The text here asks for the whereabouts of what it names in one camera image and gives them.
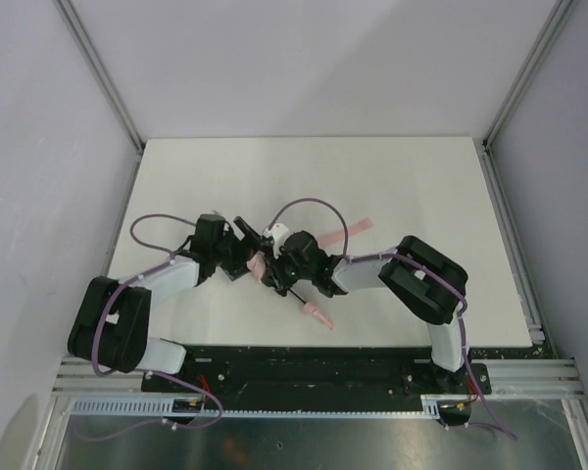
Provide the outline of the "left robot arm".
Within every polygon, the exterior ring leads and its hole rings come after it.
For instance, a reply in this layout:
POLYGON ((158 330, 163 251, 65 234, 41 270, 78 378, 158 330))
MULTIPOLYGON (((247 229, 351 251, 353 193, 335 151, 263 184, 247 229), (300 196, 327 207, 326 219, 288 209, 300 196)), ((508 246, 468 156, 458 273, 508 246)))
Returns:
POLYGON ((94 372, 108 375, 137 370, 178 373, 186 348, 149 333, 152 310, 172 297, 196 288, 219 268, 234 281, 249 272, 247 262, 261 247, 261 235, 237 216, 202 214, 176 249, 163 247, 165 260, 124 280, 93 278, 85 291, 72 330, 68 352, 91 362, 94 372))

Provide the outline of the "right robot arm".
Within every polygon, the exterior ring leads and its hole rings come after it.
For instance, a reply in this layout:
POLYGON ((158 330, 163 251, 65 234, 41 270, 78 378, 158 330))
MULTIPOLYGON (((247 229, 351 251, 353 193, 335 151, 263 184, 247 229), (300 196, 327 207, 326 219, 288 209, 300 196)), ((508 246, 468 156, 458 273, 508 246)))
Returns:
POLYGON ((423 321, 431 341, 431 361, 456 374, 466 365, 466 333, 460 318, 467 309, 466 271, 416 236, 383 252, 358 257, 330 255, 306 231, 260 237, 264 285, 286 295, 299 281, 328 298, 386 288, 423 321))

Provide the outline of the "pink folding umbrella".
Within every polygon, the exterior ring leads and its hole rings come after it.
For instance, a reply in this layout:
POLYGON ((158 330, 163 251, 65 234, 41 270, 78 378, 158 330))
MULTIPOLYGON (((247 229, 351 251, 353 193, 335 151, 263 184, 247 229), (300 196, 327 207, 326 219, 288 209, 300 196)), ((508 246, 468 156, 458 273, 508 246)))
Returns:
MULTIPOLYGON (((343 244, 344 248, 347 248, 348 240, 351 236, 356 236, 372 227, 372 221, 364 218, 351 226, 344 227, 342 230, 322 234, 318 237, 307 231, 290 231, 291 234, 285 241, 281 249, 281 254, 293 254, 302 259, 300 280, 311 282, 319 292, 328 297, 343 295, 345 292, 330 280, 330 275, 335 265, 343 257, 330 256, 325 250, 339 242, 343 244)), ((270 246, 259 248, 247 263, 250 272, 261 283, 262 275, 265 271, 264 253, 266 252, 271 253, 270 246)), ((317 305, 297 294, 293 287, 288 292, 288 295, 293 296, 301 303, 302 309, 306 314, 314 317, 328 329, 333 328, 331 319, 324 315, 317 305)))

